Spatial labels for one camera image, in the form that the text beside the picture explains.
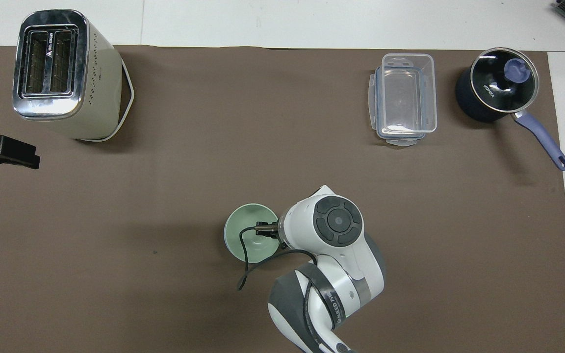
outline blue lid knob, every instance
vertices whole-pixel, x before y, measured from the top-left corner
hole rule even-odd
[[[513,58],[505,63],[505,78],[513,83],[523,83],[531,77],[531,70],[522,59]]]

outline green bowl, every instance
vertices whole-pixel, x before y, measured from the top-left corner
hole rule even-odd
[[[226,248],[237,259],[245,261],[239,232],[245,228],[253,227],[258,221],[272,223],[278,221],[273,210],[258,203],[249,203],[234,210],[224,225],[224,242]],[[249,230],[243,235],[247,258],[249,263],[258,263],[273,255],[280,242],[278,239],[256,235],[254,230]]]

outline brown tablecloth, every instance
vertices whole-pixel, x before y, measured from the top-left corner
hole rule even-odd
[[[359,352],[565,352],[562,173],[525,129],[485,125],[454,85],[477,51],[435,59],[438,128],[393,148],[370,128],[368,78],[394,50],[118,47],[135,103],[81,143],[11,108],[0,134],[39,170],[0,166],[1,352],[294,352],[267,313],[289,255],[235,290],[225,248],[244,203],[280,214],[323,184],[352,199],[386,287],[336,333]],[[557,136],[545,53],[530,111]]]

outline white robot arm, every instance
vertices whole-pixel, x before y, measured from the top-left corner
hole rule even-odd
[[[281,217],[278,238],[315,254],[317,264],[276,279],[267,305],[274,324],[305,352],[353,352],[332,330],[385,283],[383,257],[365,234],[359,209],[323,186]]]

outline white table surface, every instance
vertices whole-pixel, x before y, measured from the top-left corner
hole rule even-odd
[[[0,45],[16,45],[19,26],[29,13],[74,8],[85,14],[112,44],[543,50],[549,52],[559,139],[565,153],[565,20],[554,12],[553,3],[553,0],[0,0]]]

